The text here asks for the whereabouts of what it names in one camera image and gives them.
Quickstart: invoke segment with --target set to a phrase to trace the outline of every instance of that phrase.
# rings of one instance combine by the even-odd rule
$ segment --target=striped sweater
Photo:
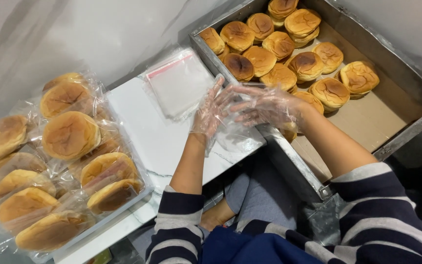
[[[245,219],[232,226],[252,236],[274,233],[327,264],[422,264],[422,222],[388,165],[365,165],[331,183],[347,203],[339,214],[340,245],[323,247],[296,231],[261,220]],[[167,186],[146,264],[198,263],[203,234],[197,225],[203,204],[204,196],[177,193]]]

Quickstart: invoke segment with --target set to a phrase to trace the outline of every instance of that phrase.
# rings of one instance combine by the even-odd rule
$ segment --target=stainless steel tray
[[[316,10],[325,23],[335,29],[339,35],[375,63],[376,67],[396,85],[422,105],[422,69],[416,66],[411,59],[335,0],[300,0],[300,4]],[[245,21],[251,14],[265,12],[267,5],[268,0],[245,1],[209,25],[203,25],[190,34],[192,47],[214,75],[222,73],[227,82],[236,82],[232,74],[198,34],[207,27],[213,27],[220,32],[220,29],[230,21]],[[323,184],[318,180],[277,129],[267,125],[259,126],[258,129],[268,142],[267,150],[270,159],[298,192],[302,200],[322,202],[332,196],[330,185]],[[383,161],[421,131],[422,117],[407,125],[373,151],[374,156]]]

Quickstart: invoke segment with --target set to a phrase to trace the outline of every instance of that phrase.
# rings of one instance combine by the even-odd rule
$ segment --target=striped sleeve
[[[346,263],[422,263],[422,222],[388,165],[365,165],[331,184],[347,202],[334,255]]]
[[[201,252],[203,234],[197,227],[204,205],[203,195],[175,192],[167,186],[146,250],[146,264],[195,264]]]

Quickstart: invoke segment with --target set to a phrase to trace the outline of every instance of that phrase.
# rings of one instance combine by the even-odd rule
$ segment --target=person
[[[218,78],[195,114],[162,195],[147,264],[422,264],[422,222],[388,165],[291,94],[229,86],[217,95],[223,81]],[[249,99],[226,108],[235,94]],[[295,231],[297,198],[264,155],[255,155],[251,168],[243,166],[225,197],[202,213],[206,144],[228,112],[239,113],[236,122],[247,126],[270,123],[306,136],[346,201],[339,213],[339,245],[324,247]],[[224,225],[234,216],[232,225]]]

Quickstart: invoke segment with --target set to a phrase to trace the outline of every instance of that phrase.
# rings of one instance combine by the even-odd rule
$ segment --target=gloved hand
[[[236,122],[245,126],[269,123],[274,127],[298,132],[302,122],[300,106],[305,101],[279,88],[257,88],[233,86],[235,93],[245,94],[243,102],[229,108],[230,112],[239,112]]]
[[[221,74],[217,75],[214,86],[208,90],[207,95],[200,102],[191,125],[190,133],[202,133],[208,142],[216,133],[222,120],[227,117],[228,112],[224,110],[237,97],[231,85],[216,96],[223,83],[224,77]]]

